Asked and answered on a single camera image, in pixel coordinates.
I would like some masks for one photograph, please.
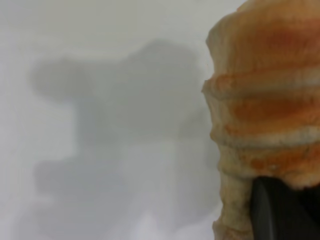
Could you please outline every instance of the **furry texture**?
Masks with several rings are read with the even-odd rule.
[[[252,240],[252,180],[320,183],[320,1],[248,0],[210,31],[203,93],[220,150],[215,240]]]

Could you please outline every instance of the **black object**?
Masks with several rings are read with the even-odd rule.
[[[250,204],[254,240],[320,240],[320,186],[293,191],[281,180],[254,180]]]

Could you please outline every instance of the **white wall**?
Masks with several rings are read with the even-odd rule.
[[[205,39],[242,1],[0,1],[0,239],[213,240]]]

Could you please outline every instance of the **orange and white fur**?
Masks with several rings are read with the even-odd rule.
[[[203,86],[218,144],[215,240],[253,240],[252,181],[320,183],[320,0],[249,0],[210,31]]]

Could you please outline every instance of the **white background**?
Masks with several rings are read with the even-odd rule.
[[[201,87],[242,0],[1,0],[0,239],[213,240]]]

